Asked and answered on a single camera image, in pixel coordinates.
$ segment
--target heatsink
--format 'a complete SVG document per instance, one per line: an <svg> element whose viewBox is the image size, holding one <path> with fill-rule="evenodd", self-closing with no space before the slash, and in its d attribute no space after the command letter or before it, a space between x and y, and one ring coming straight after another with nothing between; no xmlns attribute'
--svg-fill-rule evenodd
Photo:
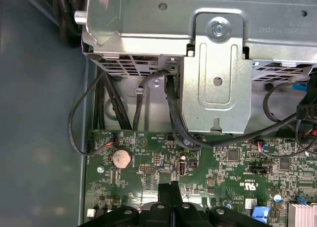
<svg viewBox="0 0 317 227"><path fill-rule="evenodd" d="M288 227L317 227L317 206L290 204Z"/></svg>

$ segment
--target motherboard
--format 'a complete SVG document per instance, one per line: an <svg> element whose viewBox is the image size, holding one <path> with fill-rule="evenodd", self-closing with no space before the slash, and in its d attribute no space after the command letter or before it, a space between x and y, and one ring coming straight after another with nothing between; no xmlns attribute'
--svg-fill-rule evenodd
<svg viewBox="0 0 317 227"><path fill-rule="evenodd" d="M270 159L245 141L224 147L188 150L172 134L92 130L89 147L104 145L112 134L116 142L87 158L85 211L110 211L121 205L141 209L158 201L158 184L178 181L184 202L208 212L225 206L250 216L255 206L270 207L268 224L287 227L289 205L299 199L317 200L317 158L302 154ZM201 136L205 141L227 136ZM263 152L297 151L289 138L264 138ZM92 216L85 214L85 221Z"/></svg>

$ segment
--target blue connector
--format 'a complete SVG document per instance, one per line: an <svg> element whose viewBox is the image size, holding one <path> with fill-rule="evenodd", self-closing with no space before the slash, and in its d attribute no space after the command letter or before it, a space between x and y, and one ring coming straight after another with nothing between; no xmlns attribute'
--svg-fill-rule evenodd
<svg viewBox="0 0 317 227"><path fill-rule="evenodd" d="M300 196L296 196L296 201L301 205L307 205L307 200L305 200L304 198Z"/></svg>
<svg viewBox="0 0 317 227"><path fill-rule="evenodd" d="M261 221L264 224L267 224L267 218L270 208L266 206L257 206L254 208L252 213L252 218Z"/></svg>

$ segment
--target blue-gray surface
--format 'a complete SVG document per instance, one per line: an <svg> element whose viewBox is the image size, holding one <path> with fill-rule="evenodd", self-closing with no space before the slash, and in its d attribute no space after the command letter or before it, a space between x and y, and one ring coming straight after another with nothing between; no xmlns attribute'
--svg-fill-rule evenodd
<svg viewBox="0 0 317 227"><path fill-rule="evenodd" d="M77 226L81 158L67 119L85 88L85 57L27 0L0 6L0 226Z"/></svg>

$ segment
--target white label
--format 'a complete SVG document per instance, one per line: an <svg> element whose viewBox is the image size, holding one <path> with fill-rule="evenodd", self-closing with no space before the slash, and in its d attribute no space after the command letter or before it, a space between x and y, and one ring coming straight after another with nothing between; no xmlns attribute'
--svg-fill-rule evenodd
<svg viewBox="0 0 317 227"><path fill-rule="evenodd" d="M247 191L255 191L259 184L254 182L241 182L240 186L244 186Z"/></svg>
<svg viewBox="0 0 317 227"><path fill-rule="evenodd" d="M252 210L257 205L258 205L258 200L257 199L248 199L248 198L246 198L244 209Z"/></svg>

